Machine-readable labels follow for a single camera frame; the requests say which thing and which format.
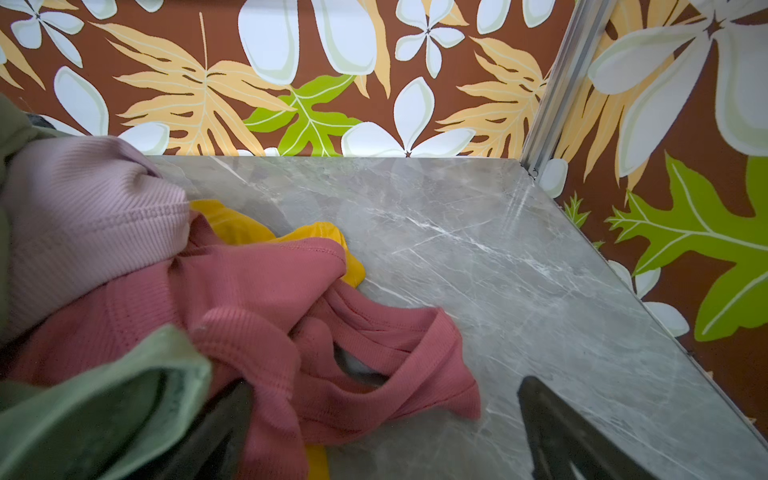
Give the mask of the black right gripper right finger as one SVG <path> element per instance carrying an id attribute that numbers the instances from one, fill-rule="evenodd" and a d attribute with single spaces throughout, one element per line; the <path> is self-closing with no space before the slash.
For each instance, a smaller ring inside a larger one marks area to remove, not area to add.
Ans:
<path id="1" fill-rule="evenodd" d="M 517 396 L 534 479 L 654 477 L 537 377 L 524 377 Z"/>

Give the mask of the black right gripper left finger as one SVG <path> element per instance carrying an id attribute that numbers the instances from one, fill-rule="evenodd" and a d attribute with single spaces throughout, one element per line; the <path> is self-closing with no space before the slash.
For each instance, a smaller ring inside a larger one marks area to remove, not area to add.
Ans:
<path id="1" fill-rule="evenodd" d="M 228 480 L 237 475 L 253 407 L 252 388 L 230 383 L 209 400 L 185 436 L 132 479 Z"/>

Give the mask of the green t-shirt with print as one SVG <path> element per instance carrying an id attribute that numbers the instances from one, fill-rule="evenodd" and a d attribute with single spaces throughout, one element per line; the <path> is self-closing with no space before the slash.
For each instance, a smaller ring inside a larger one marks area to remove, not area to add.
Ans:
<path id="1" fill-rule="evenodd" d="M 1 102 L 1 192 L 13 157 L 36 140 L 69 136 Z M 10 220 L 1 207 L 1 331 L 9 318 Z M 210 362 L 164 327 L 126 354 L 53 387 L 1 384 L 5 479 L 124 479 L 170 450 L 206 399 Z"/>

